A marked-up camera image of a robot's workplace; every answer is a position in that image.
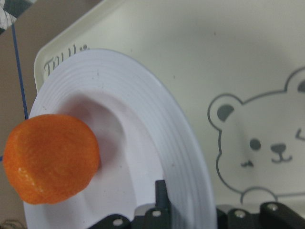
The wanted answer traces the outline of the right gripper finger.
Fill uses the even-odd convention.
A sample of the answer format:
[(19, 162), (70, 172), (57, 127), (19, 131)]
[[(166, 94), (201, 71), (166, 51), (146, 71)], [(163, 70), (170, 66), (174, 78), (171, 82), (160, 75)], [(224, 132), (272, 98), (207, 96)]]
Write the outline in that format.
[(171, 213), (171, 202), (168, 198), (167, 187), (164, 180), (155, 181), (155, 207)]

